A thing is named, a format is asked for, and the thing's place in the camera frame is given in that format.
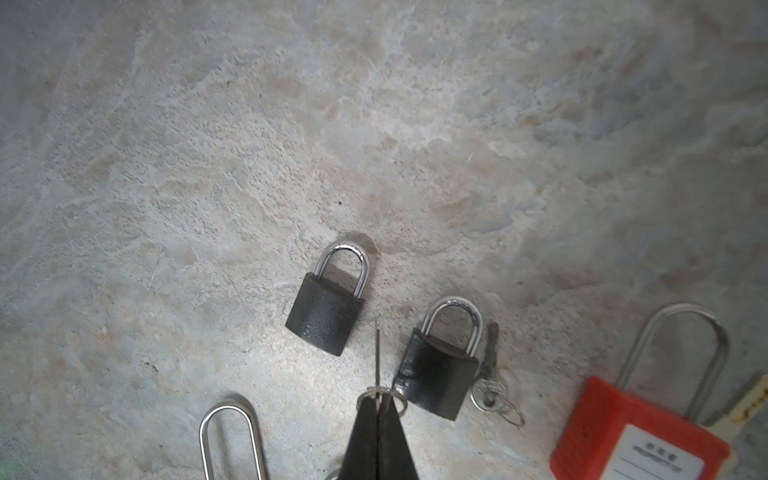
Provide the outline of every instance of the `key ring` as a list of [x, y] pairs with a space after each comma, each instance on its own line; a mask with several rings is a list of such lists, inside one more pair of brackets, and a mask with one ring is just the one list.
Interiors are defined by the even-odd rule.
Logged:
[[[488, 398], [488, 394], [493, 395], [493, 398]], [[507, 386], [498, 380], [486, 380], [478, 378], [475, 383], [472, 384], [472, 390], [470, 393], [472, 403], [482, 412], [495, 413], [502, 417], [507, 423], [516, 426], [518, 429], [525, 426], [525, 417], [522, 412], [515, 406], [514, 403], [507, 399]], [[518, 422], [513, 422], [504, 410], [509, 408], [510, 412], [513, 412], [518, 416]]]
[[406, 400], [404, 396], [400, 395], [400, 392], [398, 392], [397, 390], [393, 390], [385, 386], [368, 387], [362, 395], [357, 397], [357, 409], [360, 410], [360, 404], [362, 403], [362, 399], [364, 398], [374, 399], [377, 396], [380, 396], [382, 394], [386, 394], [391, 396], [394, 399], [398, 399], [400, 403], [402, 403], [402, 410], [397, 412], [397, 416], [402, 418], [402, 416], [406, 414], [406, 410], [408, 409], [408, 400]]

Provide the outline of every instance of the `silver key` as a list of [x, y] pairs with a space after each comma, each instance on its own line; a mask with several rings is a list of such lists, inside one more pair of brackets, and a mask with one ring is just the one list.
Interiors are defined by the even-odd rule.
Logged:
[[[480, 366], [480, 376], [472, 384], [470, 396], [472, 402], [483, 412], [496, 413], [507, 423], [518, 427], [525, 425], [522, 413], [507, 399], [507, 386], [499, 379], [496, 372], [496, 348], [498, 345], [498, 323], [488, 325], [488, 343], [485, 346], [485, 358]], [[509, 414], [514, 413], [518, 421], [514, 422]]]

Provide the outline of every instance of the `metal shackle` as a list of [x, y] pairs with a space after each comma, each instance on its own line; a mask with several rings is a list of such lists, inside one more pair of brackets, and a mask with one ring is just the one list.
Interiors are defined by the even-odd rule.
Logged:
[[475, 352], [480, 345], [480, 339], [482, 337], [482, 314], [480, 309], [472, 302], [464, 298], [463, 296], [446, 296], [435, 302], [427, 310], [427, 314], [424, 315], [424, 323], [422, 324], [422, 333], [429, 335], [432, 330], [432, 324], [435, 322], [435, 317], [440, 310], [447, 306], [460, 306], [472, 316], [472, 335], [467, 342], [467, 348], [464, 352], [468, 356], [475, 356]]
[[234, 400], [227, 400], [214, 405], [203, 417], [200, 423], [200, 451], [203, 454], [203, 470], [205, 470], [205, 480], [214, 480], [214, 464], [210, 460], [210, 447], [208, 446], [208, 423], [210, 419], [222, 410], [234, 410], [239, 412], [248, 421], [248, 432], [250, 433], [250, 444], [253, 446], [253, 460], [256, 462], [257, 480], [266, 480], [264, 471], [264, 460], [261, 456], [261, 442], [259, 441], [259, 432], [257, 429], [256, 417], [245, 405]]
[[371, 261], [368, 258], [368, 253], [357, 243], [346, 240], [331, 243], [325, 250], [323, 250], [323, 254], [320, 255], [320, 260], [317, 261], [317, 266], [315, 267], [315, 275], [323, 276], [323, 272], [326, 271], [326, 266], [328, 265], [328, 260], [330, 260], [331, 255], [339, 250], [349, 250], [360, 258], [360, 276], [357, 278], [357, 286], [355, 287], [355, 292], [353, 294], [355, 298], [360, 298], [362, 289], [366, 288], [366, 283], [368, 283], [368, 269]]
[[673, 303], [654, 313], [645, 325], [643, 325], [640, 335], [635, 339], [632, 350], [630, 350], [629, 356], [627, 357], [627, 361], [621, 368], [619, 380], [616, 382], [616, 388], [619, 390], [627, 388], [629, 378], [632, 376], [632, 373], [637, 366], [637, 361], [645, 351], [648, 343], [650, 343], [650, 339], [653, 338], [656, 328], [660, 325], [661, 320], [667, 316], [676, 315], [678, 313], [698, 314], [710, 324], [715, 332], [715, 337], [717, 338], [715, 354], [712, 357], [712, 360], [710, 360], [707, 371], [704, 373], [704, 378], [696, 389], [694, 398], [690, 401], [685, 415], [683, 415], [686, 420], [696, 423], [701, 415], [701, 411], [707, 404], [707, 400], [709, 400], [710, 395], [712, 394], [712, 390], [717, 384], [717, 379], [720, 378], [720, 374], [723, 372], [725, 363], [728, 360], [728, 351], [730, 349], [728, 332], [722, 325], [720, 325], [715, 316], [702, 306], [693, 303]]

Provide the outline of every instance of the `padlock body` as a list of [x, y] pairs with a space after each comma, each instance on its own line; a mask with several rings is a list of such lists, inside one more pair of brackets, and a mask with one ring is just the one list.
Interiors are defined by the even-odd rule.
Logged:
[[592, 376], [550, 468], [558, 480], [713, 480], [728, 451], [704, 428]]
[[317, 348], [340, 356], [363, 303], [341, 286], [309, 272], [288, 314], [286, 328]]
[[392, 387], [424, 410], [456, 420], [478, 365], [463, 349], [413, 329]]

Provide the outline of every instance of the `metal ring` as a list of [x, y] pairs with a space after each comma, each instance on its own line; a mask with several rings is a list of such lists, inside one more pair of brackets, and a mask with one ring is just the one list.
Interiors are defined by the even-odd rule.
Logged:
[[[478, 400], [476, 398], [476, 395], [478, 394], [478, 391], [475, 389], [475, 386], [478, 385], [478, 382], [486, 382], [484, 379], [478, 379], [475, 381], [474, 384], [472, 384], [472, 390], [470, 394], [470, 398], [472, 398], [472, 403], [475, 404], [475, 406], [481, 411], [485, 413], [496, 413], [498, 416], [502, 417], [507, 423], [514, 425], [518, 428], [525, 426], [525, 417], [523, 416], [522, 412], [518, 409], [518, 407], [515, 406], [514, 403], [510, 402], [509, 399], [507, 399], [507, 386], [498, 381], [489, 382], [492, 385], [495, 385], [498, 387], [498, 391], [495, 392], [497, 394], [497, 403], [495, 403], [493, 406], [486, 406], [485, 403], [482, 400]], [[510, 420], [509, 417], [504, 413], [504, 409], [509, 408], [510, 411], [512, 411], [514, 414], [518, 416], [520, 419], [520, 422], [513, 422]]]
[[472, 399], [472, 403], [474, 403], [475, 406], [483, 412], [498, 412], [505, 406], [503, 402], [496, 403], [493, 406], [487, 406], [485, 402], [482, 401], [482, 399], [478, 398], [481, 393], [485, 394], [485, 390], [488, 389], [488, 387], [491, 385], [496, 387], [493, 389], [493, 393], [496, 394], [497, 398], [507, 398], [507, 386], [498, 380], [489, 381], [486, 379], [478, 378], [474, 383], [472, 383], [472, 387], [469, 389], [469, 398]]
[[382, 395], [382, 394], [387, 394], [394, 399], [398, 399], [402, 403], [402, 410], [397, 412], [397, 416], [399, 418], [402, 418], [402, 416], [406, 414], [406, 410], [408, 409], [408, 400], [406, 400], [406, 398], [402, 396], [400, 392], [398, 392], [397, 390], [393, 390], [385, 386], [368, 387], [362, 395], [357, 397], [357, 409], [360, 410], [360, 404], [362, 404], [362, 399], [364, 398], [374, 399], [377, 395]]

